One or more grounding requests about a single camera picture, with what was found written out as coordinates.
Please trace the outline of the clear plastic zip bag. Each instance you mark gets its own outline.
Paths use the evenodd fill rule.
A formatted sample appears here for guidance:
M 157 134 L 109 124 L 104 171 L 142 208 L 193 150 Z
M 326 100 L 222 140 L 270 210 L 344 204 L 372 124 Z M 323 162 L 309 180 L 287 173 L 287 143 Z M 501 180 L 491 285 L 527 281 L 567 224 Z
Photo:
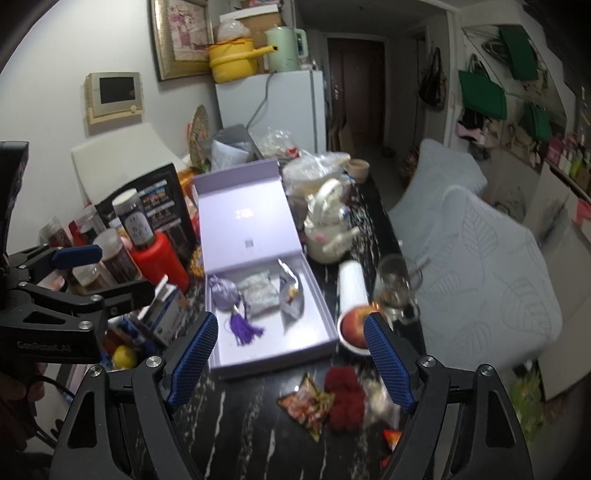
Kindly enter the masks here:
M 401 407 L 395 404 L 382 380 L 367 378 L 362 383 L 366 394 L 365 425 L 385 422 L 389 427 L 397 429 L 401 421 Z

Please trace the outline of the dark red fluffy scrunchie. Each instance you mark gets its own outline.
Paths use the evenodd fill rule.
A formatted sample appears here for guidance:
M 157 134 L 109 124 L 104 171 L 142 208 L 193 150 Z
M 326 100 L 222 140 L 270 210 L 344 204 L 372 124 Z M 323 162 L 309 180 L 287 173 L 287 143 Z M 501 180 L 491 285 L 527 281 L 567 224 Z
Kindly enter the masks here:
M 329 427 L 335 432 L 359 431 L 365 421 L 366 394 L 352 366 L 332 367 L 325 375 L 325 392 L 334 396 Z

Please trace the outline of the lavender sachet pouch with tassel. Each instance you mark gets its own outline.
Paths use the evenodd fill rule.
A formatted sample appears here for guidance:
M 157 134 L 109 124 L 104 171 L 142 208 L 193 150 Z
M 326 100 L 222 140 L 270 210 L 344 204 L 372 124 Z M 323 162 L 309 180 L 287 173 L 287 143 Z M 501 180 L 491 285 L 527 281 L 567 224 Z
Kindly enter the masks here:
M 247 320 L 247 306 L 238 287 L 229 279 L 212 275 L 208 279 L 211 299 L 214 306 L 230 313 L 229 328 L 235 335 L 238 346 L 252 344 L 256 338 L 263 336 L 264 329 L 256 327 Z

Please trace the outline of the brown green snack packet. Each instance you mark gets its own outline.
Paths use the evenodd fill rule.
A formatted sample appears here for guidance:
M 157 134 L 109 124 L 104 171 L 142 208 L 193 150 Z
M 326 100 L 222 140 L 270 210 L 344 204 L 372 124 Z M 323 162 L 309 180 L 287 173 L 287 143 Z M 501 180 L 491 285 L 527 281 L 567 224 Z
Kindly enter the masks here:
M 300 385 L 293 392 L 276 400 L 276 404 L 298 425 L 303 426 L 315 442 L 321 439 L 325 420 L 334 402 L 335 394 L 319 389 L 308 373 L 304 374 Z

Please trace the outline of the red orange snack packet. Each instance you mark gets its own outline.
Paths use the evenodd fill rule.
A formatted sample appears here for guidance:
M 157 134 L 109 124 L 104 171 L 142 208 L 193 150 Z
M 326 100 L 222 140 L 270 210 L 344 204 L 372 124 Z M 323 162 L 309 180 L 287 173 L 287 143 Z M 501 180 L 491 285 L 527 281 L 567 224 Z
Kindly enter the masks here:
M 389 453 L 381 460 L 381 467 L 384 468 L 388 465 L 390 461 L 390 457 L 396 450 L 398 442 L 400 441 L 402 436 L 402 432 L 399 430 L 394 429 L 385 429 L 383 431 L 383 437 L 388 444 L 388 448 L 390 449 Z

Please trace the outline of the white patterned snack bag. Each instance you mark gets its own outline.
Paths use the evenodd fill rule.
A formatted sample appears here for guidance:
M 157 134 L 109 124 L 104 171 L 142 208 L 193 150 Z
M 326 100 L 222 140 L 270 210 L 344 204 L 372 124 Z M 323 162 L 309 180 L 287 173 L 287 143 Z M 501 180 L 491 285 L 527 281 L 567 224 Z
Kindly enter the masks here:
M 270 271 L 249 275 L 238 282 L 238 291 L 245 301 L 250 318 L 258 318 L 280 307 L 280 294 L 270 279 Z

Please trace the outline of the silver foil snack packet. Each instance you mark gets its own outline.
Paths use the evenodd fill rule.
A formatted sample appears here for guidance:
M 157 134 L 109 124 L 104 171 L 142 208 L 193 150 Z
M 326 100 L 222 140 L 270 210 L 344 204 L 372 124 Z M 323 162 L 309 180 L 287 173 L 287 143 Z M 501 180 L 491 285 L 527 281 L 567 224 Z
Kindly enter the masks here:
M 280 315 L 287 332 L 304 315 L 304 287 L 300 276 L 290 265 L 278 259 L 280 266 Z

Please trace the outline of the red plastic canister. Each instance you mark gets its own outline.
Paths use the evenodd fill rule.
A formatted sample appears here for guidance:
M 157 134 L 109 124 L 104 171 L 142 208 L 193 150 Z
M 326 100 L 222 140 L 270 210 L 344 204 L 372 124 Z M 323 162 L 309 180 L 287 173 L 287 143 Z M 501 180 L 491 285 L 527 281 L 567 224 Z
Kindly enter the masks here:
M 154 234 L 154 242 L 145 249 L 132 247 L 130 255 L 144 278 L 156 286 L 164 276 L 167 282 L 185 293 L 189 286 L 186 269 L 177 257 L 168 237 L 162 232 Z

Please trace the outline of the lavender open gift box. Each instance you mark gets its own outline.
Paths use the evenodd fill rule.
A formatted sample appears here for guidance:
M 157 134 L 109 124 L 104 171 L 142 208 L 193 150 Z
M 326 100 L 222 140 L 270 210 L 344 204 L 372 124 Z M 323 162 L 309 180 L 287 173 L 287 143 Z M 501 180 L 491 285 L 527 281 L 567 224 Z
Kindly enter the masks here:
M 245 377 L 332 355 L 337 328 L 301 248 L 279 163 L 254 161 L 199 175 L 194 186 L 205 277 L 242 286 L 259 275 L 280 289 L 281 280 L 291 271 L 300 280 L 304 296 L 304 310 L 298 314 L 289 315 L 277 307 L 246 313 L 249 326 L 263 333 L 242 344 L 230 327 L 232 312 L 219 308 L 206 287 L 204 307 L 219 324 L 208 360 L 212 374 L 221 379 Z

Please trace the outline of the black printed package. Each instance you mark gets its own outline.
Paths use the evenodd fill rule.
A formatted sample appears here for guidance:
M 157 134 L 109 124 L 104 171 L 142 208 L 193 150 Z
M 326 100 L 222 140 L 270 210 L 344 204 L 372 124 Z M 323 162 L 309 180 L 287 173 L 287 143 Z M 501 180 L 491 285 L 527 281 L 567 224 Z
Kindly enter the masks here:
M 131 180 L 98 203 L 96 209 L 105 223 L 116 217 L 112 206 L 115 197 L 133 188 L 151 228 L 167 235 L 179 261 L 187 267 L 197 248 L 197 235 L 174 166 L 168 164 Z

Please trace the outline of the leaf patterned chair front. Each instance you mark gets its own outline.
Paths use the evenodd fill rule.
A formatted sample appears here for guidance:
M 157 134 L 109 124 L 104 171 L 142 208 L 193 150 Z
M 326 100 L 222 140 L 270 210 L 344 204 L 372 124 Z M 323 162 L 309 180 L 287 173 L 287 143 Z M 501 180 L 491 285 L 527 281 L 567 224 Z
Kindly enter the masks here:
M 509 370 L 559 337 L 562 313 L 532 232 L 470 190 L 446 189 L 404 250 L 422 267 L 426 350 L 444 365 Z

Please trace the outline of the leaf patterned chair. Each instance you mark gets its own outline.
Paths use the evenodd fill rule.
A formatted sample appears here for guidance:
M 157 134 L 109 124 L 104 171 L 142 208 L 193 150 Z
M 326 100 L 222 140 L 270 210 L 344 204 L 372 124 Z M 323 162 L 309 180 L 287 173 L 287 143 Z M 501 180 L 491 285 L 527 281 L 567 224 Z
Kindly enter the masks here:
M 422 267 L 426 350 L 444 365 L 509 370 L 559 337 L 562 313 L 532 232 L 470 190 L 446 189 L 404 250 Z
M 463 186 L 473 193 L 484 191 L 488 180 L 469 153 L 452 150 L 426 138 L 421 142 L 415 174 L 389 217 L 398 236 L 418 226 L 441 205 L 444 192 L 451 186 Z

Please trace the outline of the leaf patterned chair rear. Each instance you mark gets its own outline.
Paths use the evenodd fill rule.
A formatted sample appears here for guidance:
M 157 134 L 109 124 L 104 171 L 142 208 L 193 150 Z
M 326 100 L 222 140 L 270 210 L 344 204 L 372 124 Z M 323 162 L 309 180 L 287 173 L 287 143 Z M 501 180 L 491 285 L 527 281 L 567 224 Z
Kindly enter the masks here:
M 421 142 L 415 174 L 389 217 L 398 236 L 418 226 L 441 205 L 444 192 L 451 186 L 463 186 L 473 193 L 484 191 L 488 180 L 469 153 L 452 150 L 426 138 Z

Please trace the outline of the clear plastic bag of food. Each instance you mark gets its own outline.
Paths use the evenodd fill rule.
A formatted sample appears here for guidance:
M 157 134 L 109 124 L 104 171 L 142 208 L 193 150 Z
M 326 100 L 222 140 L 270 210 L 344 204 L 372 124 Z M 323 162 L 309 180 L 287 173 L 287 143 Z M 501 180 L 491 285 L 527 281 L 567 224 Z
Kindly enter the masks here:
M 339 178 L 351 159 L 346 152 L 313 154 L 303 151 L 300 157 L 288 161 L 281 170 L 284 191 L 291 197 L 304 198 L 314 194 L 329 179 Z

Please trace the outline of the framed picture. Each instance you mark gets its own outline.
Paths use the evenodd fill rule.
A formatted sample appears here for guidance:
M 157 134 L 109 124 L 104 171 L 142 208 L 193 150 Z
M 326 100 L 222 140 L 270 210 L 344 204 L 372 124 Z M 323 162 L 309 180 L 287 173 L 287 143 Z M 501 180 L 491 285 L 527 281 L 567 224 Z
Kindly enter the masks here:
M 147 5 L 158 80 L 209 75 L 213 32 L 208 2 L 150 0 Z

